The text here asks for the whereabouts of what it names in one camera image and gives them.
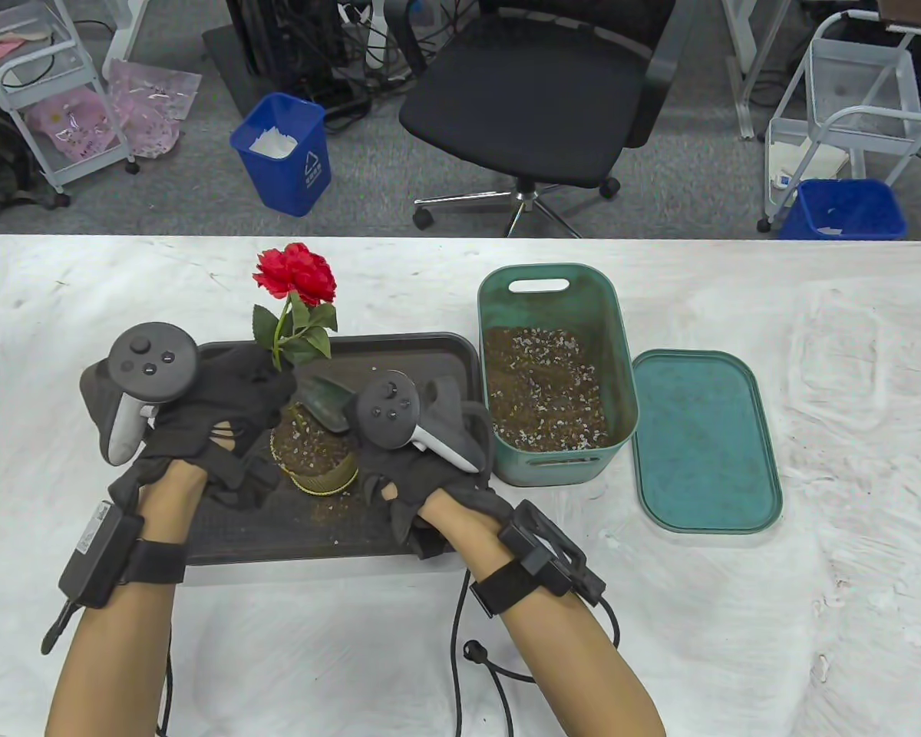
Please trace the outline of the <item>person's left hand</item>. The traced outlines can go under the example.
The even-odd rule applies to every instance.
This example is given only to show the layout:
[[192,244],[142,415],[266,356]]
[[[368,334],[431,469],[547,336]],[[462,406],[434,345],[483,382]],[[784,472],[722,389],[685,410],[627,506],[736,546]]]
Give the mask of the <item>person's left hand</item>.
[[159,411],[137,460],[110,485],[110,498],[131,512],[155,487],[210,496],[236,511],[260,508],[279,484],[279,472],[249,453],[281,421],[296,387],[293,364],[277,364],[257,344],[205,355],[193,386]]

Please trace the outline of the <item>person's right hand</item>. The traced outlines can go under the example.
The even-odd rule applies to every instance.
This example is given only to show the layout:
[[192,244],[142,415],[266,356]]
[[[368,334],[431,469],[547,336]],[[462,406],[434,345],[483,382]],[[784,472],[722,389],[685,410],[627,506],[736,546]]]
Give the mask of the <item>person's right hand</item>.
[[342,409],[368,503],[385,501],[391,533],[422,560],[449,550],[442,530],[421,516],[436,491],[461,507],[505,525],[513,506],[490,485],[494,436],[488,411],[465,399],[453,376],[416,383],[381,372]]

